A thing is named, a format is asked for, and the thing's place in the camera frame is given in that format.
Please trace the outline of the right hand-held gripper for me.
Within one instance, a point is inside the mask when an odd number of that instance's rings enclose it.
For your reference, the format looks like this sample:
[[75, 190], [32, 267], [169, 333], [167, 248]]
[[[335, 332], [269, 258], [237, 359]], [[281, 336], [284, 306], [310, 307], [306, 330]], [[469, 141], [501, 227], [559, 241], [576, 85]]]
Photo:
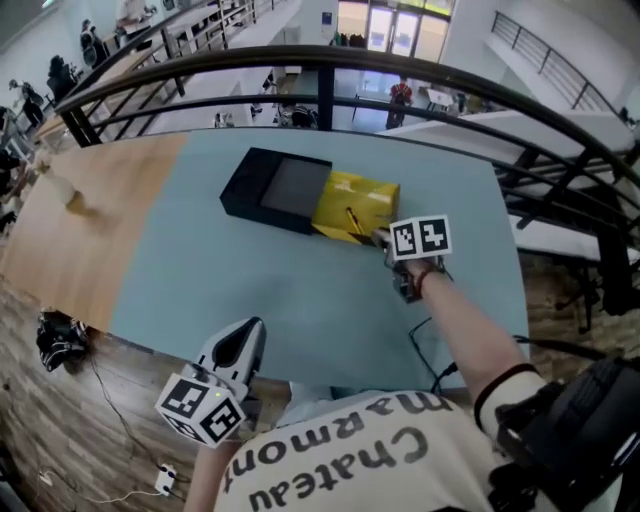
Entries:
[[362, 244], [382, 249], [384, 265], [391, 271], [394, 289], [405, 303], [421, 299], [422, 288], [407, 263], [429, 260], [428, 272], [437, 271], [451, 278], [444, 257], [452, 253], [447, 215], [412, 217], [392, 223], [389, 228], [375, 228]]

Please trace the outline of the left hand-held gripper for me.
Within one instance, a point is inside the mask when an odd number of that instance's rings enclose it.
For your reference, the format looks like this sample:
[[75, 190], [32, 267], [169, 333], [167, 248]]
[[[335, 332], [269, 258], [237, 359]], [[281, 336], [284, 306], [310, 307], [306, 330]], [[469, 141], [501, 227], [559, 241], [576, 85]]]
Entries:
[[266, 337], [259, 317], [211, 336], [197, 363], [169, 377], [156, 411], [178, 434], [209, 448], [254, 431], [262, 403], [250, 395], [250, 383], [261, 368]]

